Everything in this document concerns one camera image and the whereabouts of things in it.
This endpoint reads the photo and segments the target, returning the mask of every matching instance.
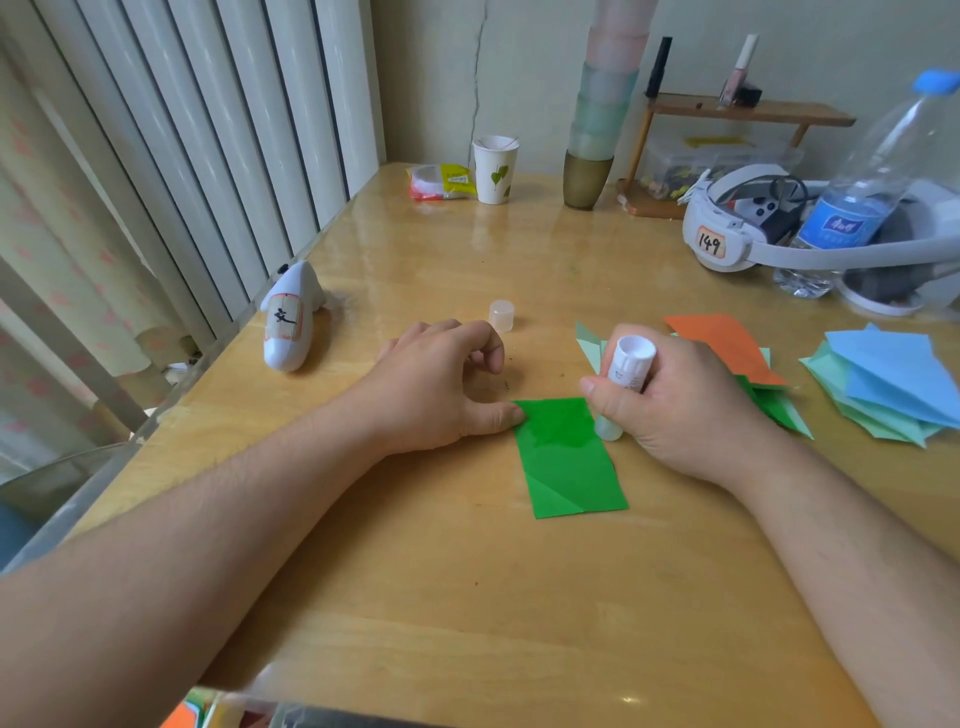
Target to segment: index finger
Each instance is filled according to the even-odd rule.
[[[500,334],[486,321],[470,321],[450,332],[466,357],[471,352],[481,352],[484,363],[492,374],[503,369],[504,349]]]
[[[645,339],[650,339],[650,341],[654,343],[654,346],[657,347],[658,356],[654,359],[653,365],[650,367],[650,376],[656,374],[657,369],[660,368],[660,352],[662,352],[664,348],[669,350],[669,348],[676,343],[675,339],[677,338],[676,336],[670,336],[662,331],[657,331],[655,328],[646,327],[641,324],[617,324],[613,327],[613,333],[611,333],[610,339],[607,341],[607,347],[603,350],[603,358],[600,360],[600,376],[607,375],[611,362],[613,361],[616,342],[624,336],[642,336]]]

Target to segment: blue bottle cap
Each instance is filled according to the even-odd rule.
[[[927,68],[913,84],[913,90],[928,96],[949,96],[960,88],[960,71]]]

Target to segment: person's right arm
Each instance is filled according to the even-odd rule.
[[[604,376],[590,405],[666,465],[754,515],[827,642],[885,726],[960,725],[960,567],[774,425],[704,344],[621,325],[658,348],[643,394]]]

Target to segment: pink nail polish bottle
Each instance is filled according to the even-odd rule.
[[[727,79],[727,82],[723,85],[723,90],[720,92],[720,100],[717,102],[717,106],[721,109],[733,103],[733,97],[736,96],[736,92],[740,90],[743,82],[747,80],[747,66],[750,65],[750,58],[754,55],[756,39],[758,37],[756,33],[750,33],[744,41],[743,48],[740,50],[740,58],[736,60],[736,65],[733,67],[733,71]]]

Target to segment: small wooden rack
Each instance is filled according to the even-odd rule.
[[[763,121],[775,124],[796,124],[797,130],[790,139],[790,146],[796,147],[804,139],[810,127],[851,127],[856,117],[838,111],[826,104],[799,101],[764,101],[755,107],[717,106],[715,96],[696,96],[683,93],[662,93],[647,102],[643,114],[640,132],[636,138],[634,158],[627,171],[627,177],[616,184],[617,198],[623,208],[639,217],[659,217],[665,219],[684,216],[684,208],[676,200],[655,200],[641,185],[634,185],[636,169],[647,143],[650,124],[654,116],[697,116],[703,119],[735,119],[738,121]]]

